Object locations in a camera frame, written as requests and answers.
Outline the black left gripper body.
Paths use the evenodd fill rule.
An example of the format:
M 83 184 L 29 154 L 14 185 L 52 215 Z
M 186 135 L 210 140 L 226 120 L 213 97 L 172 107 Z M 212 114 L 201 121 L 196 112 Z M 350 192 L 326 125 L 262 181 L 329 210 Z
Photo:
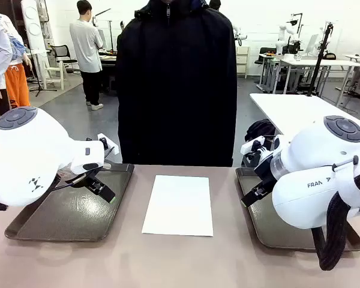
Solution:
M 91 187 L 94 186 L 95 183 L 98 182 L 96 175 L 100 169 L 93 169 L 78 175 L 77 177 L 67 180 L 66 183 L 74 188 L 80 187 Z

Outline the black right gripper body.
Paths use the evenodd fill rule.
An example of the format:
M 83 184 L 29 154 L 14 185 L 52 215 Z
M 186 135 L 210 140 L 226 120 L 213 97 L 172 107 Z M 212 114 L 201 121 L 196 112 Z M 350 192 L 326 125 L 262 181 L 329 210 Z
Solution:
M 255 174 L 260 178 L 263 185 L 275 185 L 277 180 L 271 172 L 271 158 L 264 159 L 254 169 Z

